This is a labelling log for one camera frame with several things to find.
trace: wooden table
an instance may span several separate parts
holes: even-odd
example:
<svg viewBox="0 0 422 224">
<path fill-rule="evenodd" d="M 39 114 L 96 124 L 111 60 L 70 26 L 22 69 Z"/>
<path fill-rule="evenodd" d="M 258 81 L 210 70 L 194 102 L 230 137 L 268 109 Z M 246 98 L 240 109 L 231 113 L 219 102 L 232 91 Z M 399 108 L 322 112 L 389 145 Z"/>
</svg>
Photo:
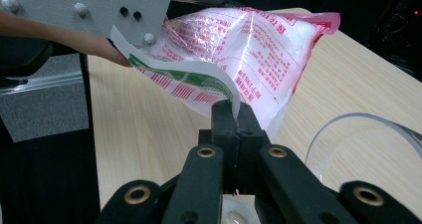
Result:
<svg viewBox="0 0 422 224">
<path fill-rule="evenodd" d="M 304 12 L 302 9 L 284 12 Z M 210 119 L 132 68 L 89 57 L 101 205 L 134 179 L 164 183 L 181 171 Z M 317 131 L 334 117 L 367 112 L 422 133 L 422 84 L 341 32 L 314 47 L 274 143 L 305 160 Z M 380 173 L 387 175 L 388 170 Z M 408 205 L 422 218 L 422 191 Z"/>
</svg>

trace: gray panel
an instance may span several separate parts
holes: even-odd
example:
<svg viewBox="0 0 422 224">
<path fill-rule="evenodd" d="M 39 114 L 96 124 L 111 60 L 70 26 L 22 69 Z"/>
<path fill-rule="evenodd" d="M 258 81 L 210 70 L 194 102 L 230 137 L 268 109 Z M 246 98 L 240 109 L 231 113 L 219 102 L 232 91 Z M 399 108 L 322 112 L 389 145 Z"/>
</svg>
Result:
<svg viewBox="0 0 422 224">
<path fill-rule="evenodd" d="M 109 37 L 111 27 L 116 25 L 131 44 L 146 45 L 145 34 L 158 36 L 170 0 L 15 0 L 18 5 L 14 9 L 13 0 L 2 0 L 0 9 L 33 21 L 84 31 L 102 37 Z M 76 4 L 81 16 L 75 11 Z M 120 8 L 128 13 L 123 16 Z M 133 14 L 139 12 L 136 19 Z"/>
</svg>

